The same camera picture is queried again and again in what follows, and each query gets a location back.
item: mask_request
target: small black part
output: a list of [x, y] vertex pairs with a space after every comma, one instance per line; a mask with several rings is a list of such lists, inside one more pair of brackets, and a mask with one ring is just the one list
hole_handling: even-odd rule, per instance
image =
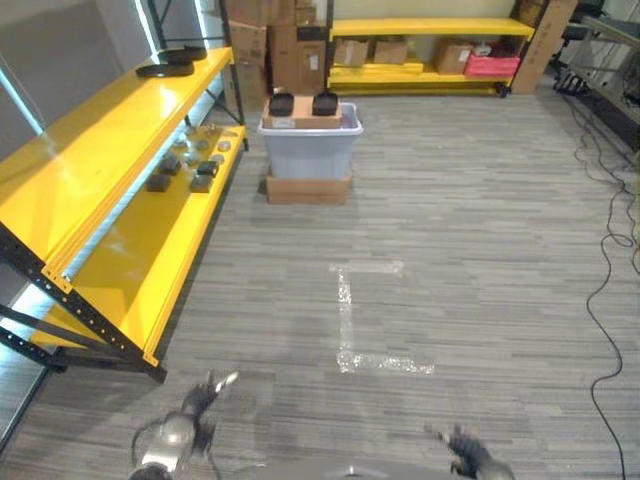
[[211, 190], [211, 184], [213, 183], [213, 176], [211, 175], [196, 175], [191, 180], [189, 190], [194, 193], [209, 193]]
[[275, 93], [269, 100], [269, 115], [272, 117], [288, 117], [293, 112], [293, 95]]
[[319, 93], [313, 97], [312, 113], [318, 117], [330, 117], [338, 110], [338, 95], [331, 92]]
[[171, 62], [136, 68], [139, 77], [186, 77], [195, 71], [192, 62]]
[[163, 173], [156, 173], [147, 180], [148, 192], [166, 192], [171, 183], [171, 177]]
[[178, 156], [171, 153], [162, 157], [159, 171], [165, 175], [175, 175], [178, 173], [181, 166], [182, 164], [180, 163], [180, 160], [178, 160]]
[[216, 176], [218, 173], [218, 164], [216, 162], [202, 162], [198, 165], [198, 170], [196, 170], [198, 175], [211, 175], [212, 177]]
[[202, 60], [207, 56], [207, 49], [204, 47], [190, 47], [185, 45], [182, 50], [164, 50], [158, 52], [158, 58], [164, 62], [193, 62]]

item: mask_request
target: cardboard box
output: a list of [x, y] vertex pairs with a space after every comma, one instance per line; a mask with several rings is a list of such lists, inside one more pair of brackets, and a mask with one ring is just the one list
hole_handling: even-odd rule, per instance
[[407, 60], [409, 46], [404, 40], [383, 41], [376, 40], [376, 51], [373, 63], [391, 63], [402, 65]]
[[293, 26], [296, 23], [295, 0], [271, 0], [269, 25], [277, 27]]
[[229, 28], [235, 61], [264, 65], [267, 54], [267, 27], [229, 22]]
[[315, 5], [296, 6], [296, 25], [313, 25], [318, 19]]
[[290, 93], [298, 90], [297, 27], [269, 28], [269, 54], [273, 87]]
[[273, 0], [224, 0], [229, 20], [253, 27], [266, 27]]
[[578, 0], [551, 0], [511, 84], [513, 93], [533, 93], [569, 23]]
[[[240, 97], [245, 112], [260, 112], [267, 101], [267, 84], [264, 71], [260, 65], [237, 63], [238, 81], [240, 82]], [[231, 75], [231, 67], [227, 67], [223, 74], [224, 98], [227, 107], [237, 111], [235, 87]]]
[[335, 43], [333, 63], [345, 67], [361, 67], [367, 60], [369, 41], [347, 40], [338, 38]]
[[347, 201], [351, 175], [342, 180], [274, 178], [267, 175], [267, 200], [271, 204], [342, 205]]
[[433, 66], [441, 75], [462, 75], [472, 50], [471, 43], [453, 37], [441, 38]]
[[315, 94], [324, 90], [326, 27], [298, 27], [298, 89]]
[[272, 117], [269, 115], [268, 106], [262, 115], [265, 128], [278, 129], [336, 129], [342, 123], [342, 109], [338, 103], [335, 115], [330, 117], [313, 116], [313, 97], [309, 95], [296, 95], [293, 102], [293, 112], [289, 117]]

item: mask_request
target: yellow shelf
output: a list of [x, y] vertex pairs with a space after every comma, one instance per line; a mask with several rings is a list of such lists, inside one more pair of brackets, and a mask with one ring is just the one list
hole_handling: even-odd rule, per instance
[[[191, 193], [194, 167], [183, 167], [171, 178], [166, 192], [144, 187], [134, 196], [112, 228], [98, 243], [73, 279], [75, 289], [133, 343], [153, 359], [162, 332], [207, 225], [236, 160], [246, 132], [227, 127], [220, 140], [231, 142], [211, 191]], [[205, 138], [200, 130], [192, 142]], [[212, 144], [216, 137], [208, 139]], [[89, 338], [98, 339], [60, 306], [45, 321]], [[74, 346], [36, 331], [31, 340], [40, 345]]]
[[349, 68], [335, 66], [331, 68], [329, 85], [339, 87], [343, 84], [402, 84], [402, 83], [489, 83], [509, 82], [511, 77], [467, 77], [466, 75], [441, 75], [432, 66], [424, 65], [424, 70], [418, 73], [413, 71], [402, 72], [397, 65], [389, 65], [385, 68], [369, 68], [364, 65], [361, 68]]
[[360, 35], [513, 35], [535, 30], [511, 18], [372, 18], [334, 20], [332, 37]]
[[331, 89], [341, 95], [496, 95], [491, 83], [341, 83]]
[[215, 75], [231, 48], [187, 77], [129, 72], [0, 163], [0, 221], [61, 273]]

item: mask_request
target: power cord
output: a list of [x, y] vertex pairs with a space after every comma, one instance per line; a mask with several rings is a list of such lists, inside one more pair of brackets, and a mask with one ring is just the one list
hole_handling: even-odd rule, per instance
[[[637, 256], [637, 252], [638, 252], [638, 242], [637, 242], [637, 239], [635, 237], [636, 220], [633, 217], [633, 215], [631, 214], [631, 207], [633, 206], [633, 204], [636, 201], [636, 194], [634, 194], [633, 192], [631, 192], [627, 188], [627, 185], [626, 185], [626, 182], [624, 181], [624, 179], [616, 176], [614, 174], [614, 172], [610, 168], [608, 168], [604, 164], [604, 162], [602, 161], [602, 147], [600, 146], [600, 143], [598, 142], [598, 139], [596, 138], [595, 134], [589, 129], [589, 125], [592, 125], [593, 116], [594, 116], [596, 110], [593, 109], [592, 112], [591, 112], [591, 115], [589, 116], [589, 118], [586, 119], [584, 123], [580, 123], [580, 121], [578, 120], [578, 117], [576, 115], [576, 108], [573, 105], [573, 103], [568, 98], [566, 98], [565, 95], [561, 95], [561, 96], [562, 96], [562, 99], [571, 108], [571, 114], [572, 114], [576, 124], [580, 128], [582, 128], [582, 130], [584, 131], [584, 133], [580, 137], [581, 146], [576, 148], [573, 156], [576, 158], [576, 160], [578, 160], [578, 162], [580, 162], [582, 164], [582, 166], [584, 167], [586, 175], [590, 179], [592, 179], [592, 180], [594, 180], [594, 181], [596, 181], [598, 183], [603, 183], [603, 184], [606, 184], [608, 186], [613, 186], [613, 187], [617, 187], [618, 188], [618, 190], [615, 192], [615, 194], [611, 197], [611, 200], [609, 201], [609, 215], [608, 215], [607, 224], [606, 224], [607, 234], [604, 235], [602, 237], [602, 239], [600, 240], [600, 251], [602, 252], [602, 256], [605, 258], [605, 261], [607, 262], [607, 275], [605, 276], [605, 278], [602, 281], [602, 283], [600, 284], [600, 286], [597, 289], [595, 289], [587, 297], [586, 308], [587, 308], [587, 312], [589, 313], [589, 316], [594, 321], [594, 323], [598, 326], [598, 328], [604, 334], [604, 336], [607, 338], [607, 340], [611, 344], [611, 347], [613, 348], [613, 351], [614, 351], [614, 353], [616, 355], [616, 368], [614, 369], [614, 371], [612, 373], [610, 373], [610, 374], [603, 375], [601, 377], [596, 378], [591, 383], [591, 386], [589, 388], [589, 392], [590, 392], [590, 395], [591, 395], [591, 401], [593, 402], [593, 405], [595, 406], [596, 410], [598, 411], [598, 414], [600, 415], [600, 418], [602, 418], [602, 421], [604, 422], [605, 426], [607, 427], [607, 430], [609, 430], [609, 433], [611, 434], [611, 437], [613, 438], [613, 441], [615, 442], [616, 447], [618, 448], [618, 454], [620, 456], [620, 467], [621, 467], [621, 472], [622, 472], [622, 480], [626, 480], [627, 475], [626, 475], [626, 471], [625, 471], [624, 452], [622, 450], [622, 446], [620, 445], [620, 441], [618, 440], [618, 436], [616, 435], [615, 431], [613, 430], [613, 428], [609, 424], [609, 421], [607, 420], [606, 415], [602, 411], [602, 408], [600, 408], [600, 405], [598, 404], [598, 401], [597, 401], [596, 396], [595, 396], [595, 389], [596, 389], [597, 385], [600, 382], [602, 382], [604, 380], [610, 380], [610, 379], [615, 378], [618, 375], [620, 375], [620, 373], [622, 372], [622, 369], [624, 367], [624, 361], [623, 361], [623, 358], [622, 358], [622, 354], [620, 353], [620, 349], [618, 348], [618, 345], [613, 340], [613, 338], [611, 338], [611, 336], [609, 335], [607, 330], [604, 328], [602, 323], [600, 323], [600, 321], [596, 317], [595, 313], [593, 312], [593, 310], [591, 308], [591, 302], [593, 301], [593, 299], [600, 292], [602, 292], [606, 288], [606, 286], [609, 284], [609, 281], [611, 280], [611, 274], [612, 274], [612, 271], [613, 271], [613, 266], [611, 264], [611, 259], [609, 258], [609, 255], [607, 254], [607, 250], [605, 248], [605, 243], [607, 242], [607, 240], [612, 239], [617, 245], [619, 245], [621, 247], [624, 247], [624, 248], [633, 248], [633, 247], [635, 247], [634, 252], [632, 254], [632, 257], [631, 257], [631, 265], [632, 265], [633, 269], [636, 271], [636, 273], [640, 274], [640, 270], [638, 269], [638, 267], [637, 267], [637, 265], [635, 263], [635, 258]], [[579, 153], [580, 153], [581, 150], [583, 150], [585, 148], [588, 148], [588, 145], [587, 145], [587, 143], [585, 141], [586, 137], [591, 137], [591, 139], [592, 139], [592, 141], [593, 141], [593, 143], [596, 146], [597, 151], [598, 151], [598, 158], [597, 158], [598, 164], [613, 179], [613, 181], [596, 178], [596, 177], [593, 177], [590, 174], [589, 169], [588, 169], [587, 161], [579, 156]], [[621, 157], [624, 158], [628, 163], [630, 163], [633, 168], [635, 168], [633, 163], [626, 156], [621, 154]], [[613, 205], [614, 205], [617, 197], [622, 193], [625, 193], [625, 194], [630, 195], [632, 197], [631, 201], [627, 204], [627, 208], [626, 208], [627, 218], [629, 218], [629, 220], [631, 221], [631, 235], [630, 236], [623, 235], [623, 234], [620, 234], [620, 233], [615, 233], [611, 229], [611, 221], [612, 221], [612, 218], [613, 218], [613, 209], [614, 209]]]

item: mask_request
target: metal part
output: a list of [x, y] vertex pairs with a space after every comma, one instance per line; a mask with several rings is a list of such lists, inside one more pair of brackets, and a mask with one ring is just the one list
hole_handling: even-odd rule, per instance
[[196, 150], [207, 150], [210, 147], [209, 145], [209, 141], [208, 140], [200, 140], [198, 143], [196, 143]]

